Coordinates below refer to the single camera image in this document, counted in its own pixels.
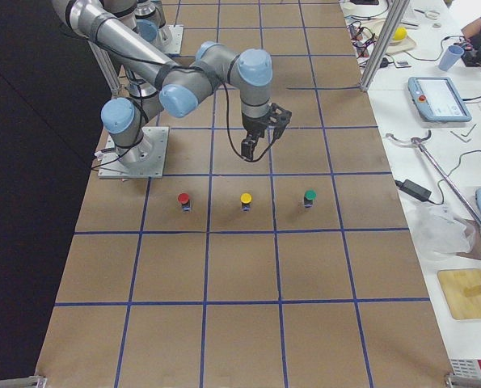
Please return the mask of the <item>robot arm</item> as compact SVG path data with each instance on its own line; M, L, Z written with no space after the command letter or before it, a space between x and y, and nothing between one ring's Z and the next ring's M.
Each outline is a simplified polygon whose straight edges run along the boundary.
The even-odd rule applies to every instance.
M184 117L220 86L239 90L243 127L247 132L238 156L256 162L258 140L271 126L275 106L269 103L272 59L263 49L242 53L217 42L205 42L188 67L179 65L141 36L137 23L163 27L159 1L54 1L53 9L74 33L107 51L139 74L159 93L162 108Z
M103 1L103 8L116 18L103 22L96 32L99 47L127 57L149 57L148 44L167 53L171 33L161 1Z

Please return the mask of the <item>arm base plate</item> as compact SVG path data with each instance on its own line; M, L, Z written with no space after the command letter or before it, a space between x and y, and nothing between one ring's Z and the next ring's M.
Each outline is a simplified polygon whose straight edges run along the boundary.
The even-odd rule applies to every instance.
M170 129L166 126L144 126L143 138L124 157L114 150L114 141L108 136L107 147L112 152L102 155L102 167L97 167L100 179L144 179L163 176Z
M180 55L183 35L183 25L166 24L159 30L159 44L161 51L166 55Z

